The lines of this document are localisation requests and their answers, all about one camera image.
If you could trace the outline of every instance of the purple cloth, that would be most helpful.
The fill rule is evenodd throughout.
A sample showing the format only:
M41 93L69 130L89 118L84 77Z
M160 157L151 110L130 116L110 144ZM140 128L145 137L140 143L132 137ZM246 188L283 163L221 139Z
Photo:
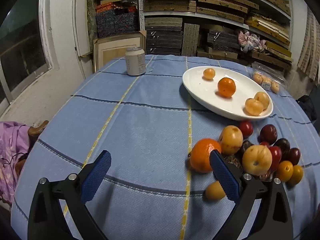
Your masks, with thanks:
M29 126L0 122L0 199L12 204L18 176L15 165L29 150Z

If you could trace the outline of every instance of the window frame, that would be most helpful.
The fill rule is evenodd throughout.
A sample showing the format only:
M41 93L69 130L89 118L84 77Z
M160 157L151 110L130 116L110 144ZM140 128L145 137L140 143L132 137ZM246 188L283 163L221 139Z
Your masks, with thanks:
M2 115L6 109L12 105L17 99L17 97L25 90L29 85L31 85L39 76L47 72L52 68L52 59L50 57L49 48L48 48L48 37L46 35L46 0L39 0L38 2L38 21L39 21L39 31L40 31L40 40L42 45L42 50L44 54L45 64L39 67L36 71L30 73L23 81L19 83L12 91L10 91L7 81L4 76L4 72L1 64L0 57L0 82L3 88L6 98L0 103L0 115Z

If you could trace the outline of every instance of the blue gripper pad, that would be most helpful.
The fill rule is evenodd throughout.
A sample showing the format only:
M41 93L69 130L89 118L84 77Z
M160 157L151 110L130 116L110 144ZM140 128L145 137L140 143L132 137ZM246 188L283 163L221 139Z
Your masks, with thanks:
M227 198L235 203L240 199L240 185L228 169L225 160L217 150L210 153L210 166L220 182Z
M83 204L93 199L110 166L111 155L105 151L82 183L80 198Z

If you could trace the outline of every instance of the orange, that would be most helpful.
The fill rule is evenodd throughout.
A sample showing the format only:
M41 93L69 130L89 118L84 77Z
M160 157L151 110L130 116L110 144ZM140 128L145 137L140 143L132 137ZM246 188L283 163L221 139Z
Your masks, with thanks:
M291 186L297 185L303 177L303 169L300 165L294 165L293 166L293 174L291 178L288 181L288 184Z
M218 82L219 94L229 98L236 92L236 84L231 78L224 77Z
M293 174L293 165L289 161L280 162L276 171L276 178L279 178L281 182L287 182Z
M210 152L218 150L221 153L220 143L211 139L204 138L199 140L191 150L190 165L197 172L210 172L212 171L209 161Z

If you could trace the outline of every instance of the window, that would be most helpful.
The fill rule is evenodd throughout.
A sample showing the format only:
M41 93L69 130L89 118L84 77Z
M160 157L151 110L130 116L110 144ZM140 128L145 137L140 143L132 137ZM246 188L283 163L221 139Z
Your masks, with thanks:
M42 2L17 0L0 26L0 102L5 99L7 105L48 70L39 24Z

